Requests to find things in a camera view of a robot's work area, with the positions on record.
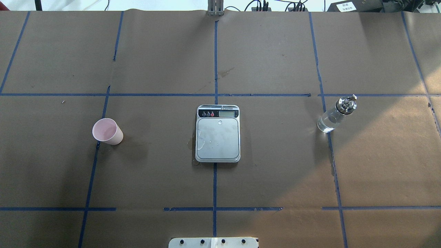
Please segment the black device with white label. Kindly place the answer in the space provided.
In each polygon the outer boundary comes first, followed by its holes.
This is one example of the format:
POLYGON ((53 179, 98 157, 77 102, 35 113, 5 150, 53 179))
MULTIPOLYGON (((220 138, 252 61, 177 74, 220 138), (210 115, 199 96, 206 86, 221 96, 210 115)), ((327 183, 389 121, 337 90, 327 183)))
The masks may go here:
POLYGON ((382 0, 342 0, 331 3, 326 12, 380 12, 382 0))

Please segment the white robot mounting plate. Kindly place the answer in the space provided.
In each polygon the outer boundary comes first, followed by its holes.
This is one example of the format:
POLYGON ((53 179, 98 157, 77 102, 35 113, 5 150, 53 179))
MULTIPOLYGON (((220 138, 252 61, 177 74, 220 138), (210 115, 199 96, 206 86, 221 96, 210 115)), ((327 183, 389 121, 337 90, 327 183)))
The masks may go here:
POLYGON ((192 237, 172 238, 169 248, 258 248, 254 237, 192 237))

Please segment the pink plastic cup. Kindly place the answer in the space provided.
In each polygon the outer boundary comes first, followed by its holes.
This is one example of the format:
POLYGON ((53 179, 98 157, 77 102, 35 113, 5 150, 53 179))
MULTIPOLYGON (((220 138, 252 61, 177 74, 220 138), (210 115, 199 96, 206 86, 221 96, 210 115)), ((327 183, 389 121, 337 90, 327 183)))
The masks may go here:
POLYGON ((92 127, 93 137, 102 143, 118 145, 123 141, 123 132, 118 124, 110 118, 98 120, 92 127))

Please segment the aluminium frame post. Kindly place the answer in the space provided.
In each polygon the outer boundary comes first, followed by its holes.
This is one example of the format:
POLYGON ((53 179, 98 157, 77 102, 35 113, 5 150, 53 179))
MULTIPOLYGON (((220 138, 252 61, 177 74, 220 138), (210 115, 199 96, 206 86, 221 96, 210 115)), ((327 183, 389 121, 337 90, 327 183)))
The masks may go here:
POLYGON ((207 15, 208 16, 223 16, 225 13, 223 0, 208 0, 207 15))

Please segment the clear glass sauce bottle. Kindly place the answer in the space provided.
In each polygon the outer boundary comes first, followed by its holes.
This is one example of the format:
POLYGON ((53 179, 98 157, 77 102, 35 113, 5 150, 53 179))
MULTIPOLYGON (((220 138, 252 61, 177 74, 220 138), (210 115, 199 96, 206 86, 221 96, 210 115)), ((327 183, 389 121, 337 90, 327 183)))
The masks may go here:
POLYGON ((323 133, 330 133, 336 129, 346 116, 353 114, 357 109, 357 99, 354 94, 339 98, 334 107, 325 111, 318 119, 318 129, 323 133))

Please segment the white digital kitchen scale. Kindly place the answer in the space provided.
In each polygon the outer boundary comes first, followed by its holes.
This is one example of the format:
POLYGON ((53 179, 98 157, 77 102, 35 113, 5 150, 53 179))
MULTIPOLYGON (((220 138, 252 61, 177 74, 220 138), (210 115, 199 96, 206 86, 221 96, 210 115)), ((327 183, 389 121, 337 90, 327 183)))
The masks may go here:
POLYGON ((236 163, 241 159, 240 109, 236 105, 200 105, 196 113, 195 159, 236 163))

